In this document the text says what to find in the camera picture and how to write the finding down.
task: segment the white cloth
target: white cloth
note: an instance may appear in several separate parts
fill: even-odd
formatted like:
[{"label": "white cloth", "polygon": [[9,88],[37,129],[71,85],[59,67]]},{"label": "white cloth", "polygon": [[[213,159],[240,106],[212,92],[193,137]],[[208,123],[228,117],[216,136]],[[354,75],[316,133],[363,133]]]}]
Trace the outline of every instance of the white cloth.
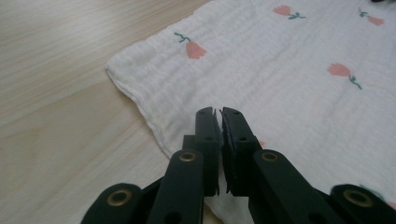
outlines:
[{"label": "white cloth", "polygon": [[[363,185],[396,201],[396,4],[212,1],[107,72],[168,156],[197,110],[228,106],[314,188]],[[224,181],[206,200],[225,223],[251,223],[246,201]]]}]

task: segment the light wood surface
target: light wood surface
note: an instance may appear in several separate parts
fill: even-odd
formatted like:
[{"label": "light wood surface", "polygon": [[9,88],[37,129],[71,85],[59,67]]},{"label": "light wood surface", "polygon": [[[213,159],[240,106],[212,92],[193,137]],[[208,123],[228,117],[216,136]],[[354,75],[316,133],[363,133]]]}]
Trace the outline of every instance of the light wood surface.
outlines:
[{"label": "light wood surface", "polygon": [[79,223],[107,187],[164,174],[105,65],[207,1],[0,0],[0,223]]}]

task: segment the brass screw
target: brass screw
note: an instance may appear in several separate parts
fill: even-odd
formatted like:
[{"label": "brass screw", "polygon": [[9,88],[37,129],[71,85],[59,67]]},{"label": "brass screw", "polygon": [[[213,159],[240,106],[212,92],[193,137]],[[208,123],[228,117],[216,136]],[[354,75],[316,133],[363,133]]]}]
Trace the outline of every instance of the brass screw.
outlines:
[{"label": "brass screw", "polygon": [[196,158],[196,155],[192,152],[183,152],[178,156],[178,158],[181,161],[194,161]]},{"label": "brass screw", "polygon": [[125,203],[128,203],[132,198],[132,192],[128,189],[119,189],[117,191],[112,192],[107,197],[107,203],[110,206],[121,206]]},{"label": "brass screw", "polygon": [[262,159],[264,161],[277,161],[277,160],[279,160],[279,157],[275,153],[264,152],[264,153],[262,153]]},{"label": "brass screw", "polygon": [[351,203],[354,203],[360,207],[373,206],[373,200],[367,194],[358,190],[346,189],[344,190],[344,197]]}]

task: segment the screw hole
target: screw hole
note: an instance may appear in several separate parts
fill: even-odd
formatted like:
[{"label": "screw hole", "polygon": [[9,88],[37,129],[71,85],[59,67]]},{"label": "screw hole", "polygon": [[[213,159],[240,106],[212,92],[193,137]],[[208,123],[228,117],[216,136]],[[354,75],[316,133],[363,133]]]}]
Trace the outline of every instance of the screw hole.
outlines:
[{"label": "screw hole", "polygon": [[132,192],[128,189],[120,189],[112,192],[107,197],[107,203],[110,206],[121,206],[125,203],[128,203],[132,198]]},{"label": "screw hole", "polygon": [[367,194],[358,190],[346,189],[344,191],[344,197],[351,203],[354,203],[360,207],[373,206],[373,201],[371,200],[371,198]]},{"label": "screw hole", "polygon": [[320,213],[311,213],[308,215],[309,220],[315,224],[326,224],[326,218]]},{"label": "screw hole", "polygon": [[178,212],[170,212],[166,214],[163,222],[166,224],[178,224],[181,222],[181,214]]},{"label": "screw hole", "polygon": [[196,156],[195,156],[195,154],[192,153],[192,152],[184,152],[184,153],[181,153],[181,154],[178,156],[178,158],[179,158],[181,161],[193,161],[193,160],[195,160]]},{"label": "screw hole", "polygon": [[262,153],[262,159],[265,161],[277,161],[279,160],[279,157],[272,152],[264,152]]}]

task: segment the flower pattern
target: flower pattern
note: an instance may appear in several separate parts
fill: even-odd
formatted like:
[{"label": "flower pattern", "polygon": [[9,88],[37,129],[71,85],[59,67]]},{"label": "flower pattern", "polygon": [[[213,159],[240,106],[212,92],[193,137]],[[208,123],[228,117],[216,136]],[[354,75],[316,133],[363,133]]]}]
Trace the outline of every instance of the flower pattern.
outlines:
[{"label": "flower pattern", "polygon": [[368,12],[361,11],[360,8],[359,8],[359,15],[362,18],[367,17],[367,21],[369,21],[377,26],[380,26],[380,25],[384,24],[384,22],[385,22],[385,20],[379,19],[377,17],[369,16]]},{"label": "flower pattern", "polygon": [[191,39],[189,39],[188,37],[175,33],[175,35],[180,36],[181,40],[178,41],[179,43],[188,40],[188,43],[186,45],[186,51],[187,51],[187,55],[189,56],[189,58],[191,59],[200,59],[201,57],[203,57],[206,54],[206,50],[201,48],[197,43],[191,41]]},{"label": "flower pattern", "polygon": [[349,81],[356,85],[360,90],[362,90],[361,85],[356,82],[356,78],[351,75],[350,70],[341,63],[332,63],[332,65],[327,69],[330,74],[339,77],[349,77]]},{"label": "flower pattern", "polygon": [[300,12],[296,12],[296,13],[294,13],[294,14],[291,14],[291,8],[288,7],[288,6],[275,7],[275,8],[273,9],[273,11],[274,11],[276,14],[279,14],[279,15],[281,15],[281,16],[289,16],[289,20],[294,20],[294,19],[297,19],[297,18],[300,18],[300,19],[306,18],[306,17],[302,17],[302,16],[300,15]]}]

